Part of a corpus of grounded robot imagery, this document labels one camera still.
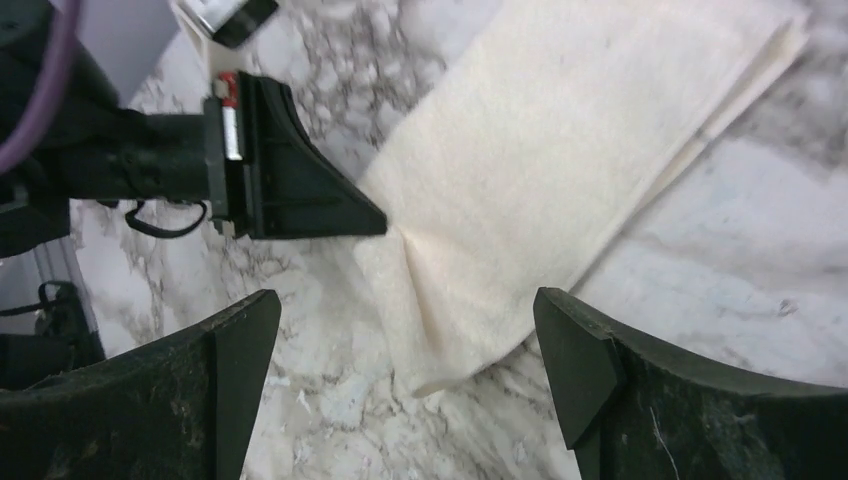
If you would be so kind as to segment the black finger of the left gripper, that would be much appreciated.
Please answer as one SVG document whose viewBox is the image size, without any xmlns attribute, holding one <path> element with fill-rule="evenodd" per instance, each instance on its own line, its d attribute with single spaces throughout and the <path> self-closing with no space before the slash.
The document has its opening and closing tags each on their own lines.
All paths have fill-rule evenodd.
<svg viewBox="0 0 848 480">
<path fill-rule="evenodd" d="M 289 86 L 242 72 L 239 101 L 246 122 L 250 238 L 386 233 L 385 213 L 312 144 Z"/>
</svg>

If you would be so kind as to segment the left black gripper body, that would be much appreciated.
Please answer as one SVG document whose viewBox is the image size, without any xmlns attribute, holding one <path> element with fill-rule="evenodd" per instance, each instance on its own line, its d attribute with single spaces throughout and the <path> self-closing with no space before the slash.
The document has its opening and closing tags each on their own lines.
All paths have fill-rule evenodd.
<svg viewBox="0 0 848 480">
<path fill-rule="evenodd" d="M 1 5 L 1 254 L 70 232 L 70 203 L 149 199 L 206 206 L 205 115 L 123 108 L 76 34 L 78 9 L 49 1 Z"/>
</svg>

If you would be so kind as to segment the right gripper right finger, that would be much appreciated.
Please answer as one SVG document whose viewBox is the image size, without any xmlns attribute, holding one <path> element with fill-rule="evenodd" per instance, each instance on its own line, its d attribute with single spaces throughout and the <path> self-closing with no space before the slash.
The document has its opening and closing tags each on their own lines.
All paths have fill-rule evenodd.
<svg viewBox="0 0 848 480">
<path fill-rule="evenodd" d="M 843 479 L 847 392 L 726 365 L 570 294 L 533 304 L 566 447 L 585 479 Z"/>
</svg>

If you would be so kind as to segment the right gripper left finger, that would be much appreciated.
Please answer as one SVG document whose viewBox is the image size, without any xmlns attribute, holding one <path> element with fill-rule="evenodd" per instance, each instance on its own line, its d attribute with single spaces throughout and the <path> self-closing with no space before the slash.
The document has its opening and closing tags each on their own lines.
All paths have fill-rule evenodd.
<svg viewBox="0 0 848 480">
<path fill-rule="evenodd" d="M 260 290 L 207 319 L 1 396 L 5 479 L 236 479 L 281 317 Z"/>
</svg>

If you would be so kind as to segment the white towel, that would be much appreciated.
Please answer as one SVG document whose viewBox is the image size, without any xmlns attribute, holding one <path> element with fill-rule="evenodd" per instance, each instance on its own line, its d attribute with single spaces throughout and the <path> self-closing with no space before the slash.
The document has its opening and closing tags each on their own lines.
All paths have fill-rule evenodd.
<svg viewBox="0 0 848 480">
<path fill-rule="evenodd" d="M 793 63 L 791 1 L 507 1 L 360 179 L 353 248 L 414 396 L 499 361 Z"/>
</svg>

